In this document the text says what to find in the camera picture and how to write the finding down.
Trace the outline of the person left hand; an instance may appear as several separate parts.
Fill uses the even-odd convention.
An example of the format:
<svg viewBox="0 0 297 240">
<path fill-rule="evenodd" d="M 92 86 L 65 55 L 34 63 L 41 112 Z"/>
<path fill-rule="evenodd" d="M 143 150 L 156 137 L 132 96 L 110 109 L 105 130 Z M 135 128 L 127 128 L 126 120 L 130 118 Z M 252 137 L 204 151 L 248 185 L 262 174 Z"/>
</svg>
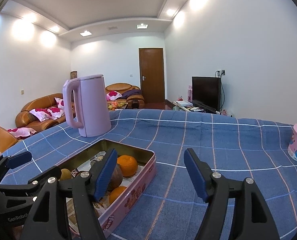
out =
<svg viewBox="0 0 297 240">
<path fill-rule="evenodd" d="M 23 231 L 23 226 L 16 226 L 12 228 L 12 232 L 15 240 L 20 240 L 22 231 Z"/>
</svg>

